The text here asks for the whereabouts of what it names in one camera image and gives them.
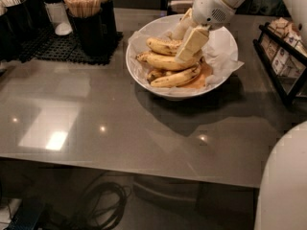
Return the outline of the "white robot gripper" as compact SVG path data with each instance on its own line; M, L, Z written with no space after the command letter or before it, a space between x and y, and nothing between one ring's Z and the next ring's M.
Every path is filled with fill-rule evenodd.
M192 9L182 16L171 33L171 39L183 39L177 49L176 61L188 61L207 43L209 28L204 26L211 30L219 29L230 21L234 13L235 10L224 0L194 0Z

